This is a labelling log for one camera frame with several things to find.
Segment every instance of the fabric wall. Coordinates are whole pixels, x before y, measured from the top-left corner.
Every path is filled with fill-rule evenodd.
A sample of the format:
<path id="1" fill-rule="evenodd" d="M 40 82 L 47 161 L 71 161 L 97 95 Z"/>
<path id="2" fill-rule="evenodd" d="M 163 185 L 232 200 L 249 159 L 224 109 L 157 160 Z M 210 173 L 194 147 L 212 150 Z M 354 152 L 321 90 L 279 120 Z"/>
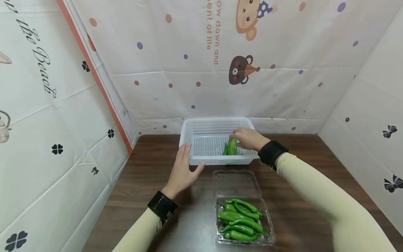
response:
<path id="1" fill-rule="evenodd" d="M 0 23 L 0 250 L 81 251 L 128 149 L 53 0 Z"/>
<path id="2" fill-rule="evenodd" d="M 403 235 L 403 10 L 319 136 Z"/>
<path id="3" fill-rule="evenodd" d="M 317 133 L 403 1 L 72 3 L 134 125 L 156 134 L 220 116 Z"/>

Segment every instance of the black bow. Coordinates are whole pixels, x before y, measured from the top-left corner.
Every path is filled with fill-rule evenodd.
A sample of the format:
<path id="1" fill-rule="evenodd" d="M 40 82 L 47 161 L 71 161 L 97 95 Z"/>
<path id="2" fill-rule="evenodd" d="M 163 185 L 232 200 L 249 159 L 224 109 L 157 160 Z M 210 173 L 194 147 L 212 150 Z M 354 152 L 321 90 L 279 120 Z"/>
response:
<path id="1" fill-rule="evenodd" d="M 95 174 L 98 174 L 98 171 L 99 171 L 99 170 L 97 170 L 96 167 L 92 168 L 92 173 L 94 173 L 94 175 L 95 175 Z"/>
<path id="2" fill-rule="evenodd" d="M 383 137 L 390 138 L 392 136 L 392 133 L 395 133 L 396 131 L 397 131 L 396 126 L 388 125 L 388 131 L 382 130 Z"/>
<path id="3" fill-rule="evenodd" d="M 389 192 L 394 192 L 397 188 L 403 189 L 403 180 L 396 177 L 395 175 L 393 175 L 394 183 L 391 183 L 387 179 L 383 179 L 383 182 L 384 182 L 385 189 L 388 190 Z"/>

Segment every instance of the beige arm sleeve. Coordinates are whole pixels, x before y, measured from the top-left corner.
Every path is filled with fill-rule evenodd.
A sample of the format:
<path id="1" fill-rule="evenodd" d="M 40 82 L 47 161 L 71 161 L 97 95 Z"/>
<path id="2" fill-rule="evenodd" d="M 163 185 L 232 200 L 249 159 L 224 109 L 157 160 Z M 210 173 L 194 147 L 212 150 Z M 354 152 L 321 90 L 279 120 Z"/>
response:
<path id="1" fill-rule="evenodd" d="M 160 218 L 147 208 L 113 249 L 113 252 L 146 252 L 161 227 Z"/>
<path id="2" fill-rule="evenodd" d="M 329 222 L 335 252 L 396 251 L 372 215 L 312 166 L 289 153 L 280 155 L 275 165 L 277 173 Z"/>

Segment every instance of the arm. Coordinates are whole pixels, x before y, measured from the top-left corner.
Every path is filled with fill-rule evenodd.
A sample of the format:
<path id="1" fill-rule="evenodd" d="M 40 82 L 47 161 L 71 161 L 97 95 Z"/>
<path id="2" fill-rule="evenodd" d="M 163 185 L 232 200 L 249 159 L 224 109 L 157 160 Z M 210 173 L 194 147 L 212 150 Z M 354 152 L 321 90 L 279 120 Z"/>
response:
<path id="1" fill-rule="evenodd" d="M 255 130 L 236 129 L 232 138 L 240 141 L 241 148 L 259 151 L 266 164 L 274 165 L 277 173 L 326 219 L 335 251 L 396 251 L 371 214 L 312 166 L 289 153 L 270 153 L 270 140 Z"/>
<path id="2" fill-rule="evenodd" d="M 194 172 L 189 170 L 189 152 L 191 147 L 191 144 L 184 144 L 179 148 L 168 184 L 162 190 L 163 195 L 168 198 L 168 201 L 173 202 L 181 191 L 196 181 L 204 169 L 205 164 L 201 163 Z M 155 208 L 147 208 L 120 240 L 113 252 L 146 252 L 154 236 L 162 227 L 161 218 L 163 217 L 158 216 L 157 213 L 158 211 Z"/>

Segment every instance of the white plastic basket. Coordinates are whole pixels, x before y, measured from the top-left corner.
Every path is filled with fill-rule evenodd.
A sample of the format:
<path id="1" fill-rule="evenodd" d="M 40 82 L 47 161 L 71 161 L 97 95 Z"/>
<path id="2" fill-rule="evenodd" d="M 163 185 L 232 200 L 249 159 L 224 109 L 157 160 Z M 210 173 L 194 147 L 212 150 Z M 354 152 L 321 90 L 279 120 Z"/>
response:
<path id="1" fill-rule="evenodd" d="M 239 127 L 255 129 L 246 117 L 194 118 L 183 122 L 179 146 L 193 144 L 189 164 L 198 165 L 248 165 L 259 158 L 256 151 L 237 149 L 233 156 L 222 156 L 225 143 L 234 129 Z"/>

